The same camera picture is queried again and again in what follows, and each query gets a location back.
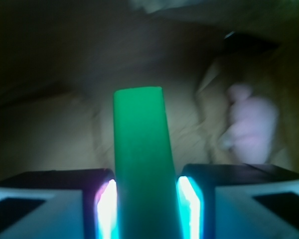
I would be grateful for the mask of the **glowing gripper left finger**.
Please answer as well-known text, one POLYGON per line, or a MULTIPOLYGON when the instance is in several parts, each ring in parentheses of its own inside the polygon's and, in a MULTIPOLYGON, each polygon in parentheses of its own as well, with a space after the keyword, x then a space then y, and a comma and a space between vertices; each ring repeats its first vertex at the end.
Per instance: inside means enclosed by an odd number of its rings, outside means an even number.
POLYGON ((116 239, 110 169, 24 172, 0 181, 0 239, 116 239))

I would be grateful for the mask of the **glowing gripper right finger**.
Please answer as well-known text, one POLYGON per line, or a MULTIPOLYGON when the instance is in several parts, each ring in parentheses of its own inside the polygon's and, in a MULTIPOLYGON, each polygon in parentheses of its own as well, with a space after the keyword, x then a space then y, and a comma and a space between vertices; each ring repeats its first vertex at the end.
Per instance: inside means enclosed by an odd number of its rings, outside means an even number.
POLYGON ((299 239, 299 173, 188 164, 177 180, 185 239, 299 239))

